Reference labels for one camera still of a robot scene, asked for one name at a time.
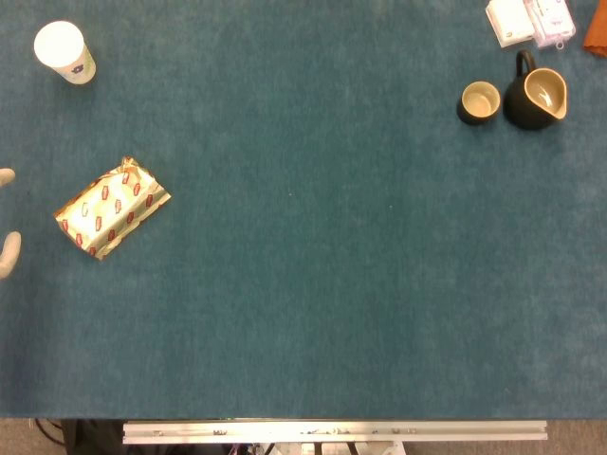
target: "gold wrapped package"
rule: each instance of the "gold wrapped package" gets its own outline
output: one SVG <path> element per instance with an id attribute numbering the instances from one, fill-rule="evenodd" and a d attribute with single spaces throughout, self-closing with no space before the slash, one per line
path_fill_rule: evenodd
<path id="1" fill-rule="evenodd" d="M 81 249 L 102 260 L 171 195 L 130 156 L 54 213 Z"/>

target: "cup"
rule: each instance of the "cup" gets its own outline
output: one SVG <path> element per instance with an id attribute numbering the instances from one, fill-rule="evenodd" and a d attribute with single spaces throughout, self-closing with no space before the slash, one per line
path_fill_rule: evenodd
<path id="1" fill-rule="evenodd" d="M 480 125 L 497 116 L 500 92 L 485 81 L 471 83 L 457 103 L 457 116 L 468 125 Z"/>
<path id="2" fill-rule="evenodd" d="M 34 40 L 34 52 L 40 62 L 72 83 L 87 83 L 97 71 L 83 35 L 67 21 L 51 22 L 42 27 Z"/>
<path id="3" fill-rule="evenodd" d="M 516 78 L 504 95 L 504 115 L 526 130 L 540 130 L 563 120 L 567 115 L 565 79 L 554 69 L 536 67 L 529 51 L 519 51 Z"/>

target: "ceramic mug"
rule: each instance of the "ceramic mug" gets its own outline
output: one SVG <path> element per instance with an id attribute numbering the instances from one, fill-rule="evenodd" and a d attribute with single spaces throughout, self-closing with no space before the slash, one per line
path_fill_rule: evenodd
<path id="1" fill-rule="evenodd" d="M 494 85 L 477 81 L 468 85 L 457 103 L 457 116 L 468 125 L 480 125 L 497 116 L 500 92 Z"/>
<path id="2" fill-rule="evenodd" d="M 504 114 L 526 130 L 539 130 L 564 119 L 567 114 L 565 80 L 554 69 L 537 68 L 529 51 L 519 51 L 516 78 L 504 96 Z"/>

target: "felt tabletop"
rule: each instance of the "felt tabletop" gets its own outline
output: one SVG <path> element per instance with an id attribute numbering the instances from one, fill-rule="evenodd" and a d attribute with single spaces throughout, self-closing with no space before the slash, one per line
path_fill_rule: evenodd
<path id="1" fill-rule="evenodd" d="M 607 61 L 478 0 L 0 0 L 0 415 L 607 417 Z M 85 86 L 40 64 L 76 24 Z M 565 120 L 470 127 L 521 48 Z M 172 199 L 103 261 L 53 212 L 131 155 Z"/>

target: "orange cloth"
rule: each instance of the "orange cloth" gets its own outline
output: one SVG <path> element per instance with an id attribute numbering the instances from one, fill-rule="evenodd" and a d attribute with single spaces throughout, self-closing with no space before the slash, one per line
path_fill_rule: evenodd
<path id="1" fill-rule="evenodd" d="M 584 40 L 584 49 L 607 57 L 607 0 L 599 0 Z"/>

